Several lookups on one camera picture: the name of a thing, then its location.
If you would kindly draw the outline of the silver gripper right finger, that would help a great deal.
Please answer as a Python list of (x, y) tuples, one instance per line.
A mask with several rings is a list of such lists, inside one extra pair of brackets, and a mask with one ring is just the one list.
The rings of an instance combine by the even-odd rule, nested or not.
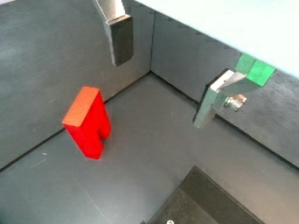
[(238, 112), (247, 101), (244, 93), (262, 88), (275, 70), (267, 63), (242, 53), (235, 69), (226, 69), (206, 86), (194, 125), (203, 128), (223, 109)]

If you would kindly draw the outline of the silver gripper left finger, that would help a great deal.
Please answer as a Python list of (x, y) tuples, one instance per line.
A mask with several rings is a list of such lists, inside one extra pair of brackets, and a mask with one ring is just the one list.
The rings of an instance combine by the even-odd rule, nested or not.
[(103, 19), (112, 64), (119, 67), (134, 56), (134, 18), (122, 0), (92, 0)]

